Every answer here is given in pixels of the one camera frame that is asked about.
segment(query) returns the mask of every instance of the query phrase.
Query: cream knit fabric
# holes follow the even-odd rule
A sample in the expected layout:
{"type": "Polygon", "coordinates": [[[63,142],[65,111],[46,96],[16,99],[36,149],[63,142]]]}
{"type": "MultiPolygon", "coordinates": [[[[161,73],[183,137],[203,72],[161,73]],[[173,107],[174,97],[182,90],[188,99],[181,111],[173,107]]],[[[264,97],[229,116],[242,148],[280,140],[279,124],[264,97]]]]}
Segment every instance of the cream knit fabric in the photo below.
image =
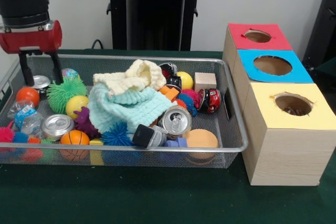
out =
{"type": "Polygon", "coordinates": [[[136,60],[125,73],[96,73],[93,75],[94,84],[104,83],[108,95],[119,95],[129,89],[142,91],[151,87],[158,91],[166,84],[161,68],[148,60],[136,60]]]}

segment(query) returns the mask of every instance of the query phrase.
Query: mint green knit fabric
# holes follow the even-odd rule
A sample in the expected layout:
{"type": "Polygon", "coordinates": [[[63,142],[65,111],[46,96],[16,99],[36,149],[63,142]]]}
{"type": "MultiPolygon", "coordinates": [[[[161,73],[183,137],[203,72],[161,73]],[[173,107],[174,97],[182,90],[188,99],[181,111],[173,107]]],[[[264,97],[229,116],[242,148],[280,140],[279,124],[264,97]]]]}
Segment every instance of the mint green knit fabric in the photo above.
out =
{"type": "Polygon", "coordinates": [[[151,125],[172,103],[152,88],[143,91],[127,90],[109,98],[105,84],[93,86],[89,95],[90,121],[100,133],[110,130],[114,123],[126,122],[128,131],[134,133],[139,124],[151,125]]]}

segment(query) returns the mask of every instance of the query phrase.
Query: green spiky ball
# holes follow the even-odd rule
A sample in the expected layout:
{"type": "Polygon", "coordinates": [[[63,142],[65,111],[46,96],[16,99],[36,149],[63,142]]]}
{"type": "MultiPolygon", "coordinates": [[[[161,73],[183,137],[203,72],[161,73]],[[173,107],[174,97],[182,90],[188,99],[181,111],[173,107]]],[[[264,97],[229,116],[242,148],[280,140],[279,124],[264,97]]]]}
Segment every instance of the green spiky ball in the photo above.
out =
{"type": "Polygon", "coordinates": [[[56,85],[55,82],[50,84],[47,97],[49,105],[55,113],[65,114],[67,102],[76,95],[87,95],[87,92],[82,80],[64,78],[61,85],[56,85]]]}
{"type": "MultiPolygon", "coordinates": [[[[54,144],[53,139],[43,139],[41,140],[41,144],[54,144]]],[[[42,164],[50,164],[55,156],[56,156],[56,149],[41,149],[43,152],[43,157],[39,159],[39,162],[42,164]]]]}

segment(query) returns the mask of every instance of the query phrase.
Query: white wall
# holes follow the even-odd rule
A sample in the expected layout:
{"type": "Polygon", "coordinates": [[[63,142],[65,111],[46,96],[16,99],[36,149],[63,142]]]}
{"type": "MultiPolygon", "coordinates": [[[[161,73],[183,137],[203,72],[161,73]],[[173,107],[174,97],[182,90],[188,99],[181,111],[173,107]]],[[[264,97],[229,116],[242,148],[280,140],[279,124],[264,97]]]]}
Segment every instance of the white wall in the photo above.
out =
{"type": "MultiPolygon", "coordinates": [[[[101,39],[111,48],[110,0],[50,0],[52,19],[60,20],[62,48],[89,48],[101,39]]],[[[227,23],[278,23],[302,57],[321,0],[198,0],[192,50],[223,50],[227,23]]],[[[0,51],[0,77],[11,57],[0,51]]]]}

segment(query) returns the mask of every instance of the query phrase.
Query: purple spiky toy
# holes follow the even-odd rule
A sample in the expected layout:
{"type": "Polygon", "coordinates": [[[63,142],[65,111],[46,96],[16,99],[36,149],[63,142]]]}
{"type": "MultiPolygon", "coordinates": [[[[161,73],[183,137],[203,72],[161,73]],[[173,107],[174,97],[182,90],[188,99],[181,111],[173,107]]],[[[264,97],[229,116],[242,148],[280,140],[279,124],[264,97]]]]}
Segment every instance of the purple spiky toy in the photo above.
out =
{"type": "Polygon", "coordinates": [[[92,125],[89,114],[90,110],[87,107],[82,107],[82,111],[74,111],[78,117],[75,119],[75,129],[85,132],[90,139],[100,138],[98,130],[92,125]]]}

